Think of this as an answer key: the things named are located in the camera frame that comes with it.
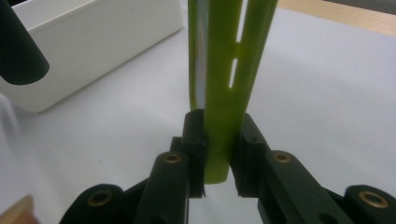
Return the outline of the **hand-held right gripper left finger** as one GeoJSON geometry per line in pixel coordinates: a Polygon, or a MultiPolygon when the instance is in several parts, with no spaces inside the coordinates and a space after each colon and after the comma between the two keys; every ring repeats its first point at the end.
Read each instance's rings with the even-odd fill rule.
{"type": "Polygon", "coordinates": [[[188,156],[190,197],[204,197],[206,139],[203,109],[195,109],[185,115],[182,135],[175,137],[172,144],[177,146],[175,151],[181,151],[188,156]]]}

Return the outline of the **white plastic storage bin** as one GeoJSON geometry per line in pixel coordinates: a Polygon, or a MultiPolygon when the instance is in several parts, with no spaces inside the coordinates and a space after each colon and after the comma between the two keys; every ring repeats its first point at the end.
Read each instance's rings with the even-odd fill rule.
{"type": "Polygon", "coordinates": [[[0,77],[0,95],[43,111],[150,48],[182,25],[179,0],[8,0],[49,63],[35,83],[0,77]]]}

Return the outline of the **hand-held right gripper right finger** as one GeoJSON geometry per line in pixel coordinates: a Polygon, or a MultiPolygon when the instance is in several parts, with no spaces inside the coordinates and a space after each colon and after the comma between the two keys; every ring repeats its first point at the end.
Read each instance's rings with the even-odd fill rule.
{"type": "Polygon", "coordinates": [[[246,114],[231,159],[235,186],[240,197],[258,198],[261,190],[261,165],[269,150],[253,118],[246,114]]]}

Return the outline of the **green cartoon phone case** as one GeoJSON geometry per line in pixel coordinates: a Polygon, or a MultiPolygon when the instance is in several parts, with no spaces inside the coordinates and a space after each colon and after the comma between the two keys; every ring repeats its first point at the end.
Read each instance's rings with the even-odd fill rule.
{"type": "Polygon", "coordinates": [[[189,91],[204,111],[206,184],[227,179],[278,0],[188,0],[189,91]]]}

